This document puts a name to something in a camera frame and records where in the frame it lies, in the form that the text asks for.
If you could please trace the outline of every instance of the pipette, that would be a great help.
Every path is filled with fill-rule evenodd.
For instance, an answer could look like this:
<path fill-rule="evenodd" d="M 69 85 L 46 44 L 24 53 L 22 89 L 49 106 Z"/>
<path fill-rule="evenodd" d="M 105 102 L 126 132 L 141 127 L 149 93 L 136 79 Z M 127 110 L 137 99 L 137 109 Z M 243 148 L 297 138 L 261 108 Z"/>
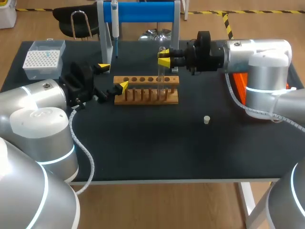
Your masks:
<path fill-rule="evenodd" d="M 119 4 L 118 0 L 111 1 L 111 21 L 112 36 L 115 42 L 115 57 L 118 58 L 118 39 L 119 39 Z"/>

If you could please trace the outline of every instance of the blue stand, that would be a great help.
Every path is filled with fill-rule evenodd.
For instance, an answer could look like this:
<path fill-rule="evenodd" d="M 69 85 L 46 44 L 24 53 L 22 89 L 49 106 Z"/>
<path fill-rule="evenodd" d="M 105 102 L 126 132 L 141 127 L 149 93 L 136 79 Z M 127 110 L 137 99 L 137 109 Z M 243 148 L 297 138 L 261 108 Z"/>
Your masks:
<path fill-rule="evenodd" d="M 108 23 L 111 22 L 111 3 L 97 1 L 103 63 L 111 64 L 113 46 Z M 171 48 L 179 49 L 180 1 L 174 2 L 119 2 L 119 23 L 171 22 Z"/>

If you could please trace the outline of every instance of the table leg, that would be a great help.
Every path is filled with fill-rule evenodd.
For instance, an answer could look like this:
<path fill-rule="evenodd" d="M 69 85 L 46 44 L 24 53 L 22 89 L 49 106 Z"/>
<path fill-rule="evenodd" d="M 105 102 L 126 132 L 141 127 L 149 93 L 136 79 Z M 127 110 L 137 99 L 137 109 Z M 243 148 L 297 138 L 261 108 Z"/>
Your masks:
<path fill-rule="evenodd" d="M 238 186 L 243 202 L 246 228 L 257 229 L 266 219 L 266 201 L 271 187 L 268 188 L 258 204 L 255 205 L 250 183 L 241 182 L 238 183 Z"/>

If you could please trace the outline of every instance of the metal rod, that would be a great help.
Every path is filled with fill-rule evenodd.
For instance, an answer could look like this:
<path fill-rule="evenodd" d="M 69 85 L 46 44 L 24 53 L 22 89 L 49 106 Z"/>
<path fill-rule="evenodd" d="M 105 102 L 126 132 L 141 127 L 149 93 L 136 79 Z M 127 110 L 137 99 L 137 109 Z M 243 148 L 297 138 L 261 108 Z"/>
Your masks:
<path fill-rule="evenodd" d="M 76 13 L 82 13 L 83 15 L 85 15 L 85 20 L 86 20 L 86 23 L 87 23 L 87 28 L 89 30 L 90 37 L 92 38 L 91 28 L 90 28 L 90 25 L 89 25 L 87 14 L 84 11 L 81 11 L 81 10 L 74 11 L 71 14 L 71 26 L 72 26 L 73 38 L 76 40 L 75 29 L 74 29 L 74 21 L 73 21 L 73 15 L 76 14 Z"/>

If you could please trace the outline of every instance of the robotic arm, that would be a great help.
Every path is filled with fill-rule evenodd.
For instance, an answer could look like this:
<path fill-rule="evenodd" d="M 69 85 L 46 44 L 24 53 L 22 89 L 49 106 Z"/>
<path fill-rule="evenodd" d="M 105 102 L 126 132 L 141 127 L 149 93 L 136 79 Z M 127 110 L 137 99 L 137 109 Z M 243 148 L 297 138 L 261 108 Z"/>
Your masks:
<path fill-rule="evenodd" d="M 208 31 L 198 32 L 197 39 L 188 42 L 185 50 L 169 49 L 158 54 L 159 64 L 185 66 L 192 74 L 218 69 L 224 73 L 246 72 L 247 107 L 305 123 L 305 89 L 286 89 L 291 59 L 291 46 L 285 40 L 211 41 Z M 273 119 L 246 112 L 255 118 Z"/>

